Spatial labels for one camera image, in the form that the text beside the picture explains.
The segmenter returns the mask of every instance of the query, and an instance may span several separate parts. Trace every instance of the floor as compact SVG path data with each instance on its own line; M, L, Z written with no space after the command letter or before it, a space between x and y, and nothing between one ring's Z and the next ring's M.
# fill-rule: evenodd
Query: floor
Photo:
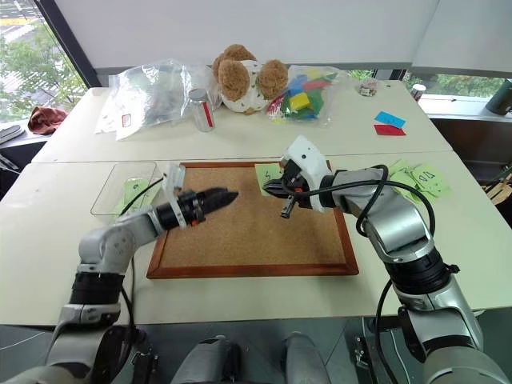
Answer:
M512 309L490 310L479 318L486 352L512 378ZM217 334L225 334L242 348L242 376L251 382L283 384L280 368L282 340L292 331L308 334L326 364L333 384L370 383L370 377L354 364L355 337L362 334L361 318L290 319L253 322L216 322L143 326L148 340L160 356L153 383L168 383L181 361L195 344ZM0 326L0 382L23 370L41 364L50 342L50 333L27 328ZM402 357L411 383L422 382L422 365L406 349L399 330L394 331L397 351ZM24 339L25 342L11 346ZM404 369L394 349L390 332L382 335L382 345L391 368L400 383L407 382ZM131 381L131 365L127 364L114 381Z

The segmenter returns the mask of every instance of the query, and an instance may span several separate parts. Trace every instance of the brown plush toy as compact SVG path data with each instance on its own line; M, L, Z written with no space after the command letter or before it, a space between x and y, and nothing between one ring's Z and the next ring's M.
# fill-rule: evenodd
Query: brown plush toy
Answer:
M265 64L244 46L228 46L214 61L214 75L224 104L235 112L262 110L288 84L288 70L279 60Z

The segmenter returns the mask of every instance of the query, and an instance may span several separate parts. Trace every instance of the wooden frame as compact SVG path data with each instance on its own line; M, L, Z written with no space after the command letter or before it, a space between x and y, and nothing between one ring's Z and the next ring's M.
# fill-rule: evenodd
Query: wooden frame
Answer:
M269 162L186 162L186 168L222 167L254 167L254 164ZM146 276L148 278L234 278L250 276L322 276L322 275L355 275L359 273L355 260L354 249L346 228L343 213L335 209L334 216L338 225L338 233L342 242L345 263L343 264L285 264L285 265L254 265L254 266L160 266L169 232L161 236L154 247L151 262Z

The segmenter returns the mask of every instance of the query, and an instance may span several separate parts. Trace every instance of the clear plastic bag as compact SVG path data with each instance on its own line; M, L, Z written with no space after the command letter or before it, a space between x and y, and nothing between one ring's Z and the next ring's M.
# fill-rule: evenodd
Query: clear plastic bag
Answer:
M344 70L332 66L290 66L288 87L266 108L275 122L308 122L325 125L330 108L341 88L354 87Z
M206 90L213 109L222 102L211 68L173 59L110 76L109 86L96 132L116 131L116 140L145 126L188 118L189 92L195 88Z

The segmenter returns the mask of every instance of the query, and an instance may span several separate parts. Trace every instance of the plastic bag of colored blocks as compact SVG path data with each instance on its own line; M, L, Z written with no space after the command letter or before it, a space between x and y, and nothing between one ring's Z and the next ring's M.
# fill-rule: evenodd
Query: plastic bag of colored blocks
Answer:
M266 108L275 122L327 124L335 94L352 82L345 71L331 66L290 66L288 79L285 91Z

